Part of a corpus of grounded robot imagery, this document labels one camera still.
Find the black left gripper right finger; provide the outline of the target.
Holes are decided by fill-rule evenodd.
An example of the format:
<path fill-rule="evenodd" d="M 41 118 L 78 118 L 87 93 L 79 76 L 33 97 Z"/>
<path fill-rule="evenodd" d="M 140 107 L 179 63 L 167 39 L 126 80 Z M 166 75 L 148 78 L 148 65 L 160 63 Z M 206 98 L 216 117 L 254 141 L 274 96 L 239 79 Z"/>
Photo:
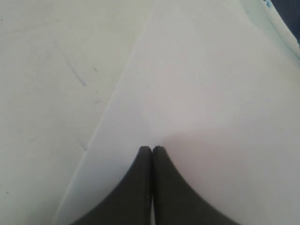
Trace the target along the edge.
<path fill-rule="evenodd" d="M 157 225 L 235 225 L 183 179 L 162 146 L 153 149 L 153 200 Z"/>

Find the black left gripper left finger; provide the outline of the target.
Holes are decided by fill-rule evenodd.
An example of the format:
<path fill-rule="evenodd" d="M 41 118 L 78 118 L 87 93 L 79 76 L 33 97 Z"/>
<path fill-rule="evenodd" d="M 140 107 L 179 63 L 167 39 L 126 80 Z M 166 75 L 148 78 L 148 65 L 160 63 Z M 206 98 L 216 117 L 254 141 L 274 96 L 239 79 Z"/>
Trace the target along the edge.
<path fill-rule="evenodd" d="M 74 225 L 149 225 L 152 205 L 152 151 L 142 146 L 121 182 Z"/>

